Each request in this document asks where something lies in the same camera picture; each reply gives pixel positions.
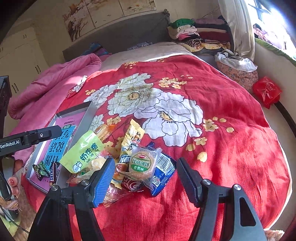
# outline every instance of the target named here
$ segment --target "window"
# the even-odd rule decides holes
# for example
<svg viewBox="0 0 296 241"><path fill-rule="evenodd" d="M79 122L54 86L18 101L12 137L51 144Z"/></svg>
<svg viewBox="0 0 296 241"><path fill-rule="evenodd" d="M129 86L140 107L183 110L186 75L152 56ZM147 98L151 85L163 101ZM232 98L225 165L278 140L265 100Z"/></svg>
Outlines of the window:
<svg viewBox="0 0 296 241"><path fill-rule="evenodd" d="M269 11L258 0L245 0L245 2L252 24L258 24L262 28L268 42L294 57L296 48L284 28L281 14L275 9Z"/></svg>

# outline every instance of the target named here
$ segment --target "gray headboard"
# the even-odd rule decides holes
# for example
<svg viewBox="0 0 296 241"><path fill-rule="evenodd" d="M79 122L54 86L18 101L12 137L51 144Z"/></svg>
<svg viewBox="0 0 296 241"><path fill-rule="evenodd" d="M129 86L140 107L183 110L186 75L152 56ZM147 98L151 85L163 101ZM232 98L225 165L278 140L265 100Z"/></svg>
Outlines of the gray headboard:
<svg viewBox="0 0 296 241"><path fill-rule="evenodd" d="M115 54L127 50L136 44L149 41L152 43L170 42L167 27L170 14L163 12L141 15L111 24L105 28L75 41L63 51L65 61L68 62L80 56L91 43L98 42L109 53Z"/></svg>

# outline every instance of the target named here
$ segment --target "metal tray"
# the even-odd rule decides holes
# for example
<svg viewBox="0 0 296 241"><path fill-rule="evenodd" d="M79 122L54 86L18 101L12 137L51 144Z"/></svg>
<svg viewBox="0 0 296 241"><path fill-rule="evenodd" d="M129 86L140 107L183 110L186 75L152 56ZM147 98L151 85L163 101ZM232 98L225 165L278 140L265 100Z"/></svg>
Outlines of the metal tray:
<svg viewBox="0 0 296 241"><path fill-rule="evenodd" d="M74 106L72 108L66 109L64 111L61 111L61 112L57 113L53 117L53 119L50 121L48 126L54 126L56 124L57 119L59 119L59 118L71 117L71 116L74 116L76 114L85 112L82 119L81 119L81 121L80 121L80 123L78 124L78 127L77 127L77 129L76 129L76 131L75 131L75 133L74 133L74 135L73 135L73 137L71 139L71 142L66 147L64 154L67 152L67 150L69 150L73 145L76 144L76 142L80 139L80 137L83 134L85 134L88 131L88 129L90 127L90 124L91 124L97 110L98 110L98 108L96 107L96 105L92 101L89 101L89 102L85 102L85 103L76 105L76 106ZM38 188L39 190L41 190L44 193L48 192L49 187L48 187L48 190L46 190L43 187L41 187L40 185L38 185L38 182L33 182L30 178L33 175L35 175L33 165L37 164L39 162L41 153L43 152L44 147L45 147L47 142L51 142L51 140L39 143L37 145L37 147L35 149L35 152L33 154L33 157L32 157L32 159L30 161L27 174L26 174L27 180L33 186L35 186L36 188ZM66 183L66 181L69 179L70 175L71 175L71 173L65 167L61 166L60 173L59 173L59 176L57 178L56 184L59 185L61 188L68 187L69 184Z"/></svg>

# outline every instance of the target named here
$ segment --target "wall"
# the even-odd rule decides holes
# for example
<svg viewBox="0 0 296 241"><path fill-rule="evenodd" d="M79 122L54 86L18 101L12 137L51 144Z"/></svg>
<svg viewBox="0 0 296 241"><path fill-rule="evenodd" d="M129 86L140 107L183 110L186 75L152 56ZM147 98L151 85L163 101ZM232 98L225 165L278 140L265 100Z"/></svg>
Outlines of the wall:
<svg viewBox="0 0 296 241"><path fill-rule="evenodd" d="M259 78L268 76L282 89L280 102L296 122L296 67L286 58L255 43L255 60Z"/></svg>
<svg viewBox="0 0 296 241"><path fill-rule="evenodd" d="M67 3L63 0L37 0L22 16L19 17L7 35L14 34L22 29L33 26L48 65L52 66L55 63L63 63L64 58L62 51L73 43L68 35L62 18L62 15L65 13L65 4ZM170 12L170 19L173 22L179 18L201 18L211 12L219 4L218 0L155 0L155 5L158 12L168 9ZM137 15L149 14L151 12L152 11L123 17L102 27ZM221 13L218 10L212 15L209 15L209 17L216 18L220 14ZM88 34L98 29L100 28L92 30L81 38L86 37Z"/></svg>

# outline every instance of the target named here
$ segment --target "white curtain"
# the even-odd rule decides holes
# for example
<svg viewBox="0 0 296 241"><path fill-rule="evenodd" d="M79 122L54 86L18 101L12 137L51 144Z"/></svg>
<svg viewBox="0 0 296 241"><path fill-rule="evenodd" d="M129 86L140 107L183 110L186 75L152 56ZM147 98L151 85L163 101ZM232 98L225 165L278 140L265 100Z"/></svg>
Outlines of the white curtain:
<svg viewBox="0 0 296 241"><path fill-rule="evenodd" d="M255 38L245 0L218 0L222 16L227 21L234 41L234 52L254 60Z"/></svg>

